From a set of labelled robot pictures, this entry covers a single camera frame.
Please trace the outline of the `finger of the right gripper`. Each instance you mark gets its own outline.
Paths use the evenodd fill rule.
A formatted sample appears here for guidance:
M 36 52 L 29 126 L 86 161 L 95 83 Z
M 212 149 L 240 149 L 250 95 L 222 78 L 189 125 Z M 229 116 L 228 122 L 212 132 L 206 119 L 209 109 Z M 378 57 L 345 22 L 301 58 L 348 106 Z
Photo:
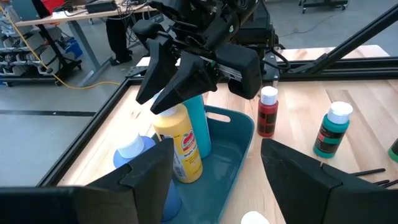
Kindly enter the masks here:
M 154 114 L 164 112 L 208 91 L 216 91 L 218 83 L 217 63 L 199 55 L 182 52 L 176 74 L 166 84 L 150 110 Z
M 150 62 L 136 96 L 136 101 L 141 105 L 163 89 L 177 71 L 177 58 L 172 50 L 172 40 L 147 39 L 147 44 Z

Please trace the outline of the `large turquoise paint bottle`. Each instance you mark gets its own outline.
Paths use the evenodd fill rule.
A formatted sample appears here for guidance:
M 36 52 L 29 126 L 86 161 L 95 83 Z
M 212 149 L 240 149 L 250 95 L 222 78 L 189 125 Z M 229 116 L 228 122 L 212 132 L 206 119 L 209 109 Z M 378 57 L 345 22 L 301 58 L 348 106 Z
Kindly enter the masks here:
M 190 98 L 183 102 L 183 105 L 187 108 L 200 157 L 203 159 L 211 152 L 211 140 L 203 96 L 198 95 Z

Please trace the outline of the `large lavender paint bottle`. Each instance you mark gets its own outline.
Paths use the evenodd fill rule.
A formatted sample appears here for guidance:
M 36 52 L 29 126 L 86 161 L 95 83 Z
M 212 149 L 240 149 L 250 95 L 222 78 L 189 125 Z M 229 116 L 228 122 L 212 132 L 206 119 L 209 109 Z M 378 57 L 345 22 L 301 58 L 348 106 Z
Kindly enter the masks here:
M 155 145 L 155 140 L 148 136 L 141 136 L 139 133 L 134 133 L 129 136 L 127 141 L 118 141 L 116 150 L 113 156 L 113 164 L 117 169 L 126 164 L 130 160 L 137 157 L 139 154 L 146 152 L 148 149 Z M 166 224 L 175 218 L 182 206 L 180 194 L 171 180 L 167 198 L 164 205 L 161 224 Z

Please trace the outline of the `small teal paint bottle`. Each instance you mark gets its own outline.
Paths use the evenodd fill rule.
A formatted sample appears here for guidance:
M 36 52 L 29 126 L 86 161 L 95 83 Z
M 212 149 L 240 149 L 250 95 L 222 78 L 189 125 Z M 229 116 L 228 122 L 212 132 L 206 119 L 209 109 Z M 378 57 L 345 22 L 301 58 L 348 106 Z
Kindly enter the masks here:
M 259 212 L 250 211 L 243 215 L 240 224 L 270 224 L 270 222 Z
M 324 115 L 313 150 L 322 158 L 332 158 L 350 125 L 353 107 L 344 101 L 335 101 Z

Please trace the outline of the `large yellow paint bottle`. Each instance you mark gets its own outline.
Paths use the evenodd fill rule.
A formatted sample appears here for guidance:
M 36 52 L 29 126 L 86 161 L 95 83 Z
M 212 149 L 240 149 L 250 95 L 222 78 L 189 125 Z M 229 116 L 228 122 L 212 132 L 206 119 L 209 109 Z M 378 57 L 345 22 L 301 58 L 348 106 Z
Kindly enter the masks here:
M 157 137 L 174 141 L 173 172 L 176 178 L 189 184 L 200 178 L 203 164 L 197 140 L 186 107 L 178 104 L 154 116 Z

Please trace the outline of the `small red paint bottle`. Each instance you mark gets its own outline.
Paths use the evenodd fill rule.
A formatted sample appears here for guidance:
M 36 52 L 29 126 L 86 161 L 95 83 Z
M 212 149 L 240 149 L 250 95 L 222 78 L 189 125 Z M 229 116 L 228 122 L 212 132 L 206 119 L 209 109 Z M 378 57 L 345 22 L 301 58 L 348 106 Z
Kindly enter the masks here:
M 261 89 L 257 114 L 257 133 L 270 138 L 274 135 L 278 110 L 278 89 L 265 86 Z

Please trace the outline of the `small green paint bottle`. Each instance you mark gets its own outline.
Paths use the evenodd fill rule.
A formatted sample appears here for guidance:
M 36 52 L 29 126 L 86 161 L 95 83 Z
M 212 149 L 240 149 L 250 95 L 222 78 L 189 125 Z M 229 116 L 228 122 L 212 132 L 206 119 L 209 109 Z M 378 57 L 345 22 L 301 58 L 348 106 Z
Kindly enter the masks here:
M 393 161 L 398 163 L 398 138 L 392 143 L 387 153 Z

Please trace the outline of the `teal plastic bin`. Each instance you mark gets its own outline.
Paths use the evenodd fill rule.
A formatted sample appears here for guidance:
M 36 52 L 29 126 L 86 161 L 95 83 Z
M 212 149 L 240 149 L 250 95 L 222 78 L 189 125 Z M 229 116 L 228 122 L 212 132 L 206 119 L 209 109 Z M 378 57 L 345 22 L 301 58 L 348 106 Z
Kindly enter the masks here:
M 254 121 L 244 113 L 210 105 L 205 111 L 227 116 L 230 121 L 207 119 L 211 153 L 202 160 L 203 173 L 192 184 L 174 179 L 182 205 L 177 216 L 161 224 L 220 224 L 243 168 Z

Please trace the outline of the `person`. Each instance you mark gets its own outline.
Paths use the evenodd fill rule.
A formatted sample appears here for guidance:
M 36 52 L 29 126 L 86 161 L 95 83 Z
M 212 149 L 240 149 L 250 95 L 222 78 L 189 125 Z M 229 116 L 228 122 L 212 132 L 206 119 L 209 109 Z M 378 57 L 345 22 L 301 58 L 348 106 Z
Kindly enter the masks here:
M 126 26 L 118 17 L 108 17 L 106 20 L 106 34 L 111 50 L 115 54 L 110 63 L 117 66 L 132 60 L 132 51 L 127 48 Z

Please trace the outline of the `black box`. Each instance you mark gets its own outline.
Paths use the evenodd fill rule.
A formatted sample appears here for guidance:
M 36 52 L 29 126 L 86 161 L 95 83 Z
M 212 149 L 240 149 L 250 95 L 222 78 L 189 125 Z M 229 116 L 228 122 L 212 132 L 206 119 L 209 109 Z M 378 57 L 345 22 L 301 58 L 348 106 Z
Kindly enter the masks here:
M 85 4 L 85 9 L 89 14 L 115 11 L 118 8 L 115 0 L 95 0 Z

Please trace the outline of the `blue bin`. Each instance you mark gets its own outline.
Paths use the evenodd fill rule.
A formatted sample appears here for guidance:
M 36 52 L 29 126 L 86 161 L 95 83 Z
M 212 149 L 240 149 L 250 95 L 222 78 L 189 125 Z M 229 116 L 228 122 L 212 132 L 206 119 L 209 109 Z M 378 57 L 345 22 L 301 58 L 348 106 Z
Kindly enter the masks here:
M 65 39 L 65 52 L 72 53 L 74 59 L 78 59 L 83 54 L 78 42 L 74 37 L 68 37 Z

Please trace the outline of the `desk with grey legs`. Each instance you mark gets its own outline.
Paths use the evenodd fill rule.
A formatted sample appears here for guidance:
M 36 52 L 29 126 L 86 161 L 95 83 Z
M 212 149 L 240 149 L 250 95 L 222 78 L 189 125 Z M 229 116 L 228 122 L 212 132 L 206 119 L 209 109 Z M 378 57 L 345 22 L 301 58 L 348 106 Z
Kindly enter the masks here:
M 78 21 L 85 19 L 99 18 L 99 17 L 108 17 L 108 16 L 129 16 L 131 13 L 150 12 L 155 10 L 154 8 L 151 8 L 147 4 L 122 6 L 121 3 L 123 0 L 115 0 L 115 1 L 118 4 L 118 7 L 116 10 L 113 11 L 96 12 L 90 14 L 85 9 L 79 9 L 69 16 L 66 15 L 64 12 L 57 12 L 55 15 L 39 18 L 36 20 L 28 21 L 23 19 L 22 21 L 17 22 L 16 26 L 39 26 L 44 24 L 52 24 L 56 22 L 66 22 L 74 38 L 78 42 L 78 45 L 82 49 L 83 55 L 85 56 L 85 61 L 90 66 L 89 74 L 87 74 L 87 76 L 81 81 L 79 86 L 82 88 L 93 88 L 94 86 L 96 86 L 96 84 L 94 84 L 93 82 L 103 72 L 103 70 L 109 67 L 110 65 L 109 61 L 111 60 L 111 57 L 109 57 L 103 63 L 99 63 Z

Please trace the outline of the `red box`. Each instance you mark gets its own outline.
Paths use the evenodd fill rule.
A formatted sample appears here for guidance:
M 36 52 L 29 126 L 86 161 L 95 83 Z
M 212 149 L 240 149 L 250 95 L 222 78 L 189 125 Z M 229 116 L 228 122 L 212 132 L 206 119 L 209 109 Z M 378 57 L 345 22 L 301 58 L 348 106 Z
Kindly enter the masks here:
M 53 13 L 56 9 L 63 7 L 65 1 L 66 0 L 41 0 L 42 4 L 50 14 Z

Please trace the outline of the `black storage rack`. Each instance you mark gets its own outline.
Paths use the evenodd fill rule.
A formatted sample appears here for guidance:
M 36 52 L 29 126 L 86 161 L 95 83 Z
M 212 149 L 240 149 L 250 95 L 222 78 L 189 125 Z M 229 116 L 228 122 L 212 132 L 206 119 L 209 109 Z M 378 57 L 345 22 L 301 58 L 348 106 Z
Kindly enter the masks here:
M 81 70 L 81 60 L 72 47 L 73 37 L 63 35 L 60 28 L 21 27 L 23 36 L 11 24 L 0 21 L 0 83 L 54 83 L 67 80 L 74 70 Z

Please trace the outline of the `black aluminium table frame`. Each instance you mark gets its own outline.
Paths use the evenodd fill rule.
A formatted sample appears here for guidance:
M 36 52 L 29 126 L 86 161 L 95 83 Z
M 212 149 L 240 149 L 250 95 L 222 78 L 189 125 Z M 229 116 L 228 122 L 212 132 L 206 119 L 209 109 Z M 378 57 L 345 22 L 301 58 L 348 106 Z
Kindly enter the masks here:
M 398 79 L 398 57 L 348 58 L 348 54 L 354 49 L 397 21 L 398 4 L 363 27 L 331 52 L 323 54 L 315 60 L 290 62 L 283 60 L 281 57 L 272 60 L 271 56 L 275 54 L 275 50 L 268 51 L 264 56 L 266 64 L 262 83 L 276 81 L 330 81 L 340 79 Z M 89 139 L 116 106 L 127 88 L 132 84 L 138 84 L 141 87 L 147 67 L 141 70 L 137 76 L 130 75 L 126 77 L 121 86 L 116 89 L 111 98 L 94 115 L 71 146 L 40 180 L 40 186 L 55 185 L 61 181 L 62 177 L 81 154 L 83 148 L 88 144 Z

